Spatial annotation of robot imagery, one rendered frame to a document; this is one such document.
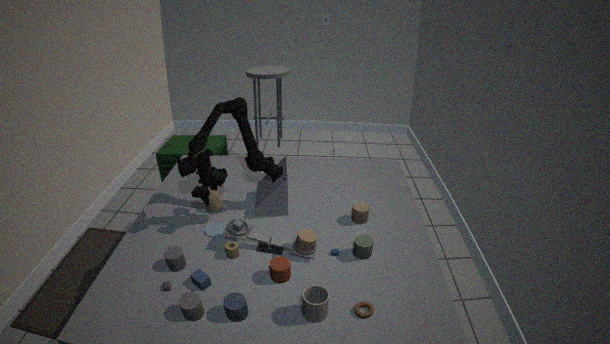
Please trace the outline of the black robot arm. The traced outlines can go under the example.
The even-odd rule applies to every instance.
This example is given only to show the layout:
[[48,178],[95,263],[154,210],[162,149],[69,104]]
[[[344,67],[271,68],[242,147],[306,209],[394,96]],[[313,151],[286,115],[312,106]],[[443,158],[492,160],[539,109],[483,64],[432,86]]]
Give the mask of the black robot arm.
[[[188,157],[177,161],[180,175],[185,177],[189,174],[195,173],[196,168],[200,171],[210,169],[210,156],[214,155],[214,153],[212,153],[212,151],[209,149],[206,149],[204,152],[199,154],[198,152],[204,149],[209,133],[222,113],[231,113],[232,117],[238,122],[241,136],[248,152],[248,157],[245,157],[247,167],[254,172],[263,171],[272,178],[272,183],[274,183],[283,174],[283,166],[279,168],[273,163],[274,159],[272,157],[265,158],[260,152],[247,119],[247,103],[241,97],[238,97],[235,100],[217,103],[207,121],[203,124],[200,131],[189,143],[190,151]],[[221,170],[217,171],[215,167],[213,167],[213,171],[211,172],[210,170],[208,182],[212,182],[221,187],[226,178],[226,169],[222,168]]]

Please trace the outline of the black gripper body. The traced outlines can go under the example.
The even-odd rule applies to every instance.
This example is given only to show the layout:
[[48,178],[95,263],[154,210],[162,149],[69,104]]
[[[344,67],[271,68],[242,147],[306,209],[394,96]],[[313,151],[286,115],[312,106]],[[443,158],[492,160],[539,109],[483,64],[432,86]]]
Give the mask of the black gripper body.
[[198,183],[202,183],[203,185],[196,186],[196,188],[191,192],[193,198],[206,198],[206,196],[209,194],[208,187],[212,183],[212,182],[208,182],[208,176],[210,175],[210,170],[212,172],[213,167],[210,167],[210,169],[204,170],[204,171],[200,171],[200,170],[196,171],[196,174],[199,175],[199,177],[200,177],[200,180],[198,181]]

